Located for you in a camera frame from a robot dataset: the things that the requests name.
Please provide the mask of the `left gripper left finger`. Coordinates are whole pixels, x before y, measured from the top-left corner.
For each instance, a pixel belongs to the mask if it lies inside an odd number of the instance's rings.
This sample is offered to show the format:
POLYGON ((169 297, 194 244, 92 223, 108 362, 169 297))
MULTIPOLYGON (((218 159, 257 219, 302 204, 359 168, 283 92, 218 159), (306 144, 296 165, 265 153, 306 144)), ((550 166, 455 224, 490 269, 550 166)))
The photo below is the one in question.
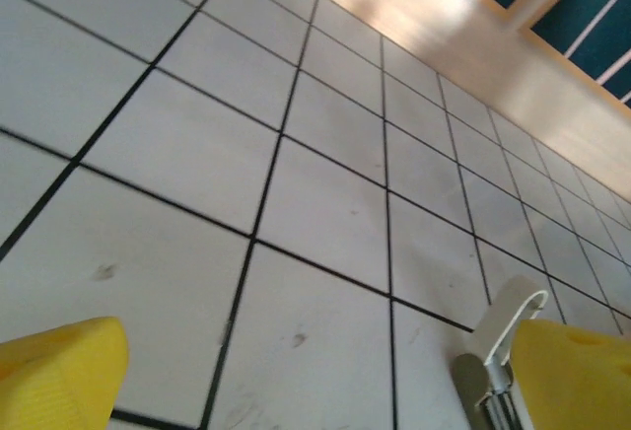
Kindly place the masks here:
POLYGON ((3 429, 105 429, 129 362, 122 322, 101 317, 1 344, 3 429))

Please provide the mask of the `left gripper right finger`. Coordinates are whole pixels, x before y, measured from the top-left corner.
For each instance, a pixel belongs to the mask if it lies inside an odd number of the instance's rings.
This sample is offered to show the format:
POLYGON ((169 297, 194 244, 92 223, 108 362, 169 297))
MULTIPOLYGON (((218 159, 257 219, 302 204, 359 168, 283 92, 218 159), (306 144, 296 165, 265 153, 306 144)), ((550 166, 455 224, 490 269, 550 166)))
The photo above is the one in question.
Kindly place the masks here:
POLYGON ((535 429, 628 429, 630 341, 544 320, 522 322, 511 364, 535 429))

